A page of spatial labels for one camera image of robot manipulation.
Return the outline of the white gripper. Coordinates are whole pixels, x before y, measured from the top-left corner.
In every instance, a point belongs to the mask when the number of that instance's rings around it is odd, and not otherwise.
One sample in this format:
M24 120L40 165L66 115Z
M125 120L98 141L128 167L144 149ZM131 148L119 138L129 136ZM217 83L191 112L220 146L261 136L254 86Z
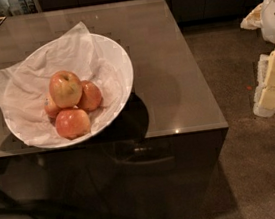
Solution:
M275 44L275 0L263 0L240 26L245 30L260 29L263 39ZM268 118L275 114L275 49L269 55L260 55L257 71L253 110L256 116Z

